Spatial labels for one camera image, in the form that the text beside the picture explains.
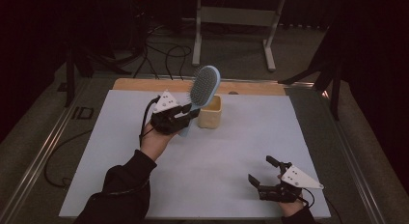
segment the white paper sheet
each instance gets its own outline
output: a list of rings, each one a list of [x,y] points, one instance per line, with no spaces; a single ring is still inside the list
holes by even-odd
[[[106,171],[125,164],[139,148],[145,109],[161,93],[110,91],[60,212],[76,217],[102,188]],[[183,104],[186,94],[172,93]],[[260,201],[248,174],[275,185],[280,170],[271,155],[292,162],[318,180],[289,97],[220,95],[221,124],[202,129],[194,123],[187,137],[176,136],[150,177],[147,218],[265,219],[281,216],[277,204]],[[329,217],[321,190],[312,189],[315,217]],[[305,199],[312,200],[310,194]]]

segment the robotic arm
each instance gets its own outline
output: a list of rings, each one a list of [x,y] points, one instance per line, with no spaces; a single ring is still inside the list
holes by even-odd
[[[179,105],[179,102],[169,93],[165,91],[163,95],[154,98],[148,105],[145,112],[144,123],[150,106],[156,103],[153,108],[153,113],[150,117],[150,123],[155,130],[162,134],[172,134],[189,126],[190,120],[199,116],[200,109],[190,110],[192,104]]]
[[[299,199],[309,205],[308,201],[300,197],[303,188],[324,188],[324,186],[305,174],[291,163],[279,162],[268,155],[266,161],[276,168],[280,168],[280,183],[275,186],[260,185],[260,182],[249,174],[249,182],[259,193],[259,199],[282,203],[292,203]]]

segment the metal stand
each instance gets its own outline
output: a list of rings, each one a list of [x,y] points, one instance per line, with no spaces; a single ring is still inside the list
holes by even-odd
[[[267,61],[268,70],[275,71],[273,54],[271,52],[271,43],[276,33],[277,26],[280,20],[280,15],[286,0],[280,0],[276,11],[260,11],[260,10],[244,10],[218,7],[202,7],[202,0],[198,0],[196,10],[196,39],[193,48],[192,65],[198,66],[201,59],[202,22],[209,23],[225,23],[225,24],[242,24],[266,26],[271,28],[270,35],[267,40],[262,41],[265,59]]]

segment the yellow cup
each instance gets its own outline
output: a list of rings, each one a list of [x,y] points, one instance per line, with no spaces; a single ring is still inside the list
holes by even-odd
[[[201,109],[198,117],[198,126],[214,129],[220,125],[222,117],[222,98],[214,96],[208,106]]]

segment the human hand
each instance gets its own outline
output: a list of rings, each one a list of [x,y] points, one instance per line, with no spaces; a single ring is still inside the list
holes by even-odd
[[[170,135],[165,135],[156,131],[149,123],[145,125],[144,137],[142,137],[141,152],[156,161],[168,146],[169,141],[178,134],[175,132]]]
[[[283,216],[284,217],[289,217],[289,216],[293,216],[296,212],[298,212],[299,210],[302,210],[304,208],[304,203],[300,200],[297,199],[295,200],[295,202],[293,203],[281,203],[279,202],[279,207],[281,208],[282,212],[283,212]]]

